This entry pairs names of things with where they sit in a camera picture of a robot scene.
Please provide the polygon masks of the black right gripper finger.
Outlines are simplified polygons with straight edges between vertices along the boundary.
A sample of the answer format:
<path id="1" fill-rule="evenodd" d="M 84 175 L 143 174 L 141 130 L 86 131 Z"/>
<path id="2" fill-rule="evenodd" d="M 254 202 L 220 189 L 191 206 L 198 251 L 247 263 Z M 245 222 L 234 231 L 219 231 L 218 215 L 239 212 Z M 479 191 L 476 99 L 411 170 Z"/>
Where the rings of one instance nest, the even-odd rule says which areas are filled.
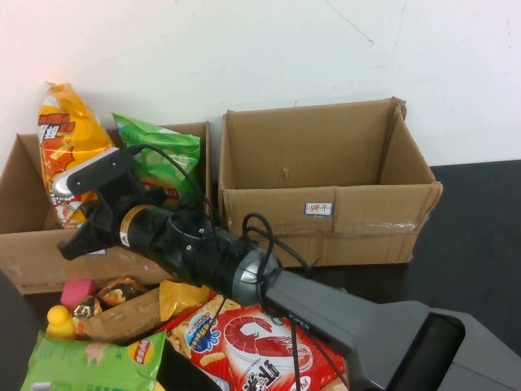
<path id="1" fill-rule="evenodd" d="M 114 245 L 109 233 L 95 227 L 92 222 L 85 222 L 69 240 L 59 242 L 57 248 L 65 259 L 72 261 Z"/>
<path id="2" fill-rule="evenodd" d="M 85 216 L 85 224 L 91 228 L 102 227 L 102 201 L 97 192 L 82 204 L 81 211 Z"/>

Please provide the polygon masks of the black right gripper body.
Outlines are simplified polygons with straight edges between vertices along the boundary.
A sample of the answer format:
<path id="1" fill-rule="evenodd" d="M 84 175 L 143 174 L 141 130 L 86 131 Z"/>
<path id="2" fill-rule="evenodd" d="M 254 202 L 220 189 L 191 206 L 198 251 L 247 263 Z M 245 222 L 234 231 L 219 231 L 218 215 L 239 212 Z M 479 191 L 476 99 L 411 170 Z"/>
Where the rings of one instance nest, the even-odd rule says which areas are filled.
<path id="1" fill-rule="evenodd" d="M 132 207 L 141 203 L 137 195 L 103 195 L 96 192 L 98 203 L 89 217 L 89 244 L 121 244 L 120 224 Z"/>

